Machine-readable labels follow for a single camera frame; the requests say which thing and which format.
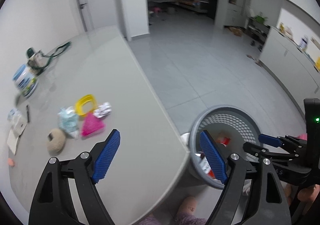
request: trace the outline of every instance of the bottle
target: bottle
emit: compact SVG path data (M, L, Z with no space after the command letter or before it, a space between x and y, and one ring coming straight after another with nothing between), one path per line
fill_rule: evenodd
M305 52L307 49L307 46L308 46L308 36L305 35L303 38L301 38L299 47Z
M282 22L280 23L279 30L281 33L284 33L284 25Z

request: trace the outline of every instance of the pen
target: pen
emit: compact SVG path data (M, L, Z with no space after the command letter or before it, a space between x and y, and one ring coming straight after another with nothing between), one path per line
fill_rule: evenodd
M29 105L26 106L27 109L27 121L30 123L30 111L29 111Z

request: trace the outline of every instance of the yarn ball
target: yarn ball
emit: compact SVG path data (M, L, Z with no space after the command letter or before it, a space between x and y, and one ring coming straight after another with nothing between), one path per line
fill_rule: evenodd
M66 142L66 135L62 130L54 128L49 133L48 139L49 141L47 141L47 150L57 153L63 148Z

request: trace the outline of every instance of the purple fabric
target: purple fabric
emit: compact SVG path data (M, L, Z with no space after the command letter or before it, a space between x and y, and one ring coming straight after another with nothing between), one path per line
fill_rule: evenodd
M175 221L177 225L205 225L207 222L206 219L196 218L194 215L188 213L179 213ZM155 217L148 216L138 225L161 225L161 223Z
M161 223L155 217L148 216L138 225L161 225Z
M196 218L188 213L179 213L175 218L177 225L205 225L206 219Z

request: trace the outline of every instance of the blue lid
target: blue lid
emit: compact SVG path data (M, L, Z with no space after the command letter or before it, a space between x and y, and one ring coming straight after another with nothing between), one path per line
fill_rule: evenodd
M16 73L13 75L12 80L16 81L20 77L20 75L23 73L25 68L26 68L26 65L22 64L20 68L16 71Z

